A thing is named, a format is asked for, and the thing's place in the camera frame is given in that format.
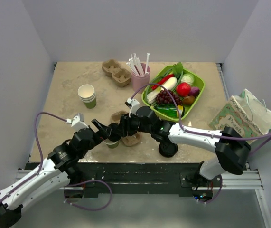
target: brown cup holder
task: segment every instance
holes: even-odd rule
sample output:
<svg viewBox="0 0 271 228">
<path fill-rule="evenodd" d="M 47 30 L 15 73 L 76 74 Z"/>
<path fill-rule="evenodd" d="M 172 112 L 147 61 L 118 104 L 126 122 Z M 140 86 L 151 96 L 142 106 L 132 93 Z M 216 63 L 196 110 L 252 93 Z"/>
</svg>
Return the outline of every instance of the brown cup holder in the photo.
<svg viewBox="0 0 271 228">
<path fill-rule="evenodd" d="M 115 59 L 109 59 L 102 63 L 102 70 L 109 77 L 112 77 L 112 74 L 118 69 L 120 69 L 120 63 Z"/>
<path fill-rule="evenodd" d="M 121 115 L 126 114 L 126 113 L 128 113 L 128 112 L 118 111 L 116 113 L 113 113 L 110 117 L 111 123 L 119 124 L 120 120 L 121 120 Z M 121 140 L 126 146 L 134 146 L 141 141 L 141 134 L 139 132 L 137 132 L 133 136 L 126 136 L 126 137 L 122 138 Z"/>
<path fill-rule="evenodd" d="M 119 87 L 124 87 L 131 81 L 131 73 L 126 69 L 120 69 L 113 73 L 112 78 Z"/>
</svg>

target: green tray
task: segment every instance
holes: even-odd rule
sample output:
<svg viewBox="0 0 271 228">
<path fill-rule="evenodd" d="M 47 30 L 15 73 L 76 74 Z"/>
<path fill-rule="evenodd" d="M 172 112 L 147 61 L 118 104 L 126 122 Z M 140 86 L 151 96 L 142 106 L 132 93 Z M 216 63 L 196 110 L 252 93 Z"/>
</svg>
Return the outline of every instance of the green tray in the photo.
<svg viewBox="0 0 271 228">
<path fill-rule="evenodd" d="M 163 75 L 166 71 L 168 71 L 170 68 L 172 68 L 173 66 L 167 66 L 165 67 L 161 72 L 159 72 L 159 74 L 155 77 L 159 77 L 160 75 Z M 185 114 L 181 117 L 181 119 L 184 119 L 188 113 L 191 111 L 191 109 L 196 105 L 197 101 L 199 100 L 199 98 L 201 97 L 201 94 L 205 88 L 205 83 L 203 81 L 203 79 L 201 79 L 199 76 L 195 75 L 194 73 L 184 69 L 184 75 L 190 73 L 194 76 L 194 83 L 192 86 L 197 87 L 200 89 L 200 94 L 196 97 L 196 100 L 194 101 L 194 103 L 191 106 L 185 106 Z M 161 118 L 161 119 L 165 119 L 165 120 L 170 120 L 170 121 L 178 121 L 178 118 L 172 118 L 169 116 L 166 116 L 160 112 L 158 112 L 157 110 L 155 110 L 154 108 L 152 108 L 146 101 L 145 101 L 145 97 L 146 97 L 146 92 L 147 92 L 148 87 L 146 87 L 146 89 L 144 90 L 144 92 L 141 94 L 141 99 L 143 101 L 143 103 L 146 106 L 149 106 L 155 113 L 156 115 Z"/>
</svg>

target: beige table surface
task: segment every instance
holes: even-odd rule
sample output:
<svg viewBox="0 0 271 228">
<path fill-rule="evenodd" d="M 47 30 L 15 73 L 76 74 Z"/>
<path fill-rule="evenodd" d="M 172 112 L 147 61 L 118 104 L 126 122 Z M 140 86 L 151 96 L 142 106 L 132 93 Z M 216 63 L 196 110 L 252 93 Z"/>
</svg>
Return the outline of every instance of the beige table surface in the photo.
<svg viewBox="0 0 271 228">
<path fill-rule="evenodd" d="M 103 124 L 110 124 L 111 114 L 128 111 L 124 104 L 133 94 L 131 84 L 124 88 L 115 85 L 101 68 L 101 62 L 58 62 L 54 71 L 51 86 L 47 95 L 44 111 L 51 112 L 63 118 L 73 118 L 77 113 L 83 113 L 85 122 L 96 131 L 91 123 L 96 118 Z M 172 62 L 150 62 L 153 79 L 165 66 Z M 225 104 L 225 95 L 215 63 L 183 62 L 184 68 L 194 72 L 205 81 L 205 90 L 196 106 L 183 120 L 183 125 L 195 128 L 209 129 L 208 122 Z M 77 90 L 83 84 L 92 84 L 96 91 L 97 106 L 87 109 L 80 101 Z M 143 105 L 140 95 L 135 97 Z M 64 140 L 71 139 L 74 130 L 71 126 L 53 117 L 43 115 L 38 136 L 44 157 L 52 152 L 54 147 Z M 164 158 L 158 152 L 159 143 L 149 134 L 142 133 L 141 143 L 126 147 L 122 141 L 115 149 L 109 149 L 104 143 L 89 151 L 80 162 L 201 162 L 214 156 L 213 153 L 200 148 L 179 145 L 178 152 L 172 158 Z M 33 147 L 30 162 L 39 162 L 37 145 Z"/>
</svg>

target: paper bag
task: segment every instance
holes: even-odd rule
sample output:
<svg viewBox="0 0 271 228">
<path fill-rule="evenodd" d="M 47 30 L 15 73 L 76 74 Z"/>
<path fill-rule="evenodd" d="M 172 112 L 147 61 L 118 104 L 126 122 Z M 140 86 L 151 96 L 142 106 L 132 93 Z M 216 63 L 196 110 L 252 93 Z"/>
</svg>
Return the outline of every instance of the paper bag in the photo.
<svg viewBox="0 0 271 228">
<path fill-rule="evenodd" d="M 229 98 L 209 126 L 213 130 L 223 130 L 225 126 L 232 127 L 243 138 L 267 134 L 271 129 L 271 110 L 263 100 L 259 101 L 250 91 L 244 89 L 239 96 Z"/>
</svg>

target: gray floor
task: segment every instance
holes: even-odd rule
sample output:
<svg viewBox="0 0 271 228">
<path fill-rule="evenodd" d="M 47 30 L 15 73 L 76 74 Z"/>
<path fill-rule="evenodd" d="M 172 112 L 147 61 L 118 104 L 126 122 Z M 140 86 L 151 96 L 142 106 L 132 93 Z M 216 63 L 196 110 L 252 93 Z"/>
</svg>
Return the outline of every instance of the gray floor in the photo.
<svg viewBox="0 0 271 228">
<path fill-rule="evenodd" d="M 98 207 L 109 195 L 81 199 Z M 224 190 L 209 205 L 175 195 L 114 195 L 103 211 L 90 212 L 63 204 L 58 190 L 30 208 L 14 228 L 264 228 L 253 190 Z"/>
</svg>

